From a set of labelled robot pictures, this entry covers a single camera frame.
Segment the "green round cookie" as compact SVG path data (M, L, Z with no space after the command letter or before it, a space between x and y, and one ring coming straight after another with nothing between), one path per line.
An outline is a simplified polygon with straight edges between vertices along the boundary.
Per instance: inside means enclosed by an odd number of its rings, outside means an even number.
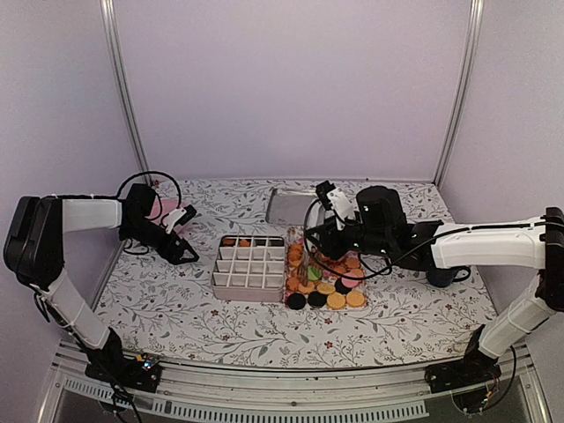
M308 280L317 281L323 276L323 271L319 268L309 266L307 270Z

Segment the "metal serving tongs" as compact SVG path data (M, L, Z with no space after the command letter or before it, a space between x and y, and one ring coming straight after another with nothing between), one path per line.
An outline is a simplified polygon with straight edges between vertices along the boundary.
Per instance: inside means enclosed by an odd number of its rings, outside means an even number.
M311 242L306 231L311 226L318 226L323 223L324 208L319 200L314 200L307 208L305 216L300 225L295 229L295 240L299 241L303 247L301 264L298 266L296 276L302 286L308 284L308 267L311 265L311 256L315 256L316 246Z

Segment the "pink divided cookie tin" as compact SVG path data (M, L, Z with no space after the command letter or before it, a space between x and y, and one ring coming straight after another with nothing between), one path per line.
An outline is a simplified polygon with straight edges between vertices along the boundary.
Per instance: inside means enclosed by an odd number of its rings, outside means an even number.
M232 247L225 238L236 239ZM286 242L273 235L225 235L211 273L211 288L221 301L281 302L286 289Z

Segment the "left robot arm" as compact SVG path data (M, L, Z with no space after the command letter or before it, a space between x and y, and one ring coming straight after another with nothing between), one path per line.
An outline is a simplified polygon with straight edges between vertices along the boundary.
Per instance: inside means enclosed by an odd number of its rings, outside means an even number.
M154 218L156 199L156 192L143 183L132 185L126 197L21 197L4 244L5 265L33 291L37 307L76 339L91 365L111 382L147 375L157 365L145 354L125 357L120 337L95 315L71 281L65 238L115 229L120 240L137 241L170 264L194 263L197 252L176 229L193 219L196 209L179 202Z

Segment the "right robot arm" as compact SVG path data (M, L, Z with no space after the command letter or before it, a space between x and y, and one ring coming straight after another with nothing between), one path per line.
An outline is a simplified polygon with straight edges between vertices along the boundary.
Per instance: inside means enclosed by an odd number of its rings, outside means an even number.
M317 185L315 193L323 212L318 226L303 225L304 243L332 260L348 252L385 257L389 267L425 272L435 286L453 282L470 266L536 270L526 291L472 333L463 358L446 365L464 384L497 375L497 361L510 346L563 310L563 212L558 207L516 222L412 224L398 193L384 186L359 191L354 202L330 182Z

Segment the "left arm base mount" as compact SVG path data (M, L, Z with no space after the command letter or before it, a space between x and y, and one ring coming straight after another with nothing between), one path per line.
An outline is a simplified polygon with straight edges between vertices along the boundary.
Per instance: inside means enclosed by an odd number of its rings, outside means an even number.
M118 387L155 393L160 384L162 366L145 360L89 358L85 375L101 382L113 383Z

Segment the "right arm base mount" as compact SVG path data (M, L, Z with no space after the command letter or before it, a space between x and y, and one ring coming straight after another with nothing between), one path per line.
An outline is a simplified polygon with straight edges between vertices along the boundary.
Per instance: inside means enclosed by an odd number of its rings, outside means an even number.
M498 360L491 359L481 352L465 355L459 360L427 366L424 373L425 381L432 393L493 382L500 376Z

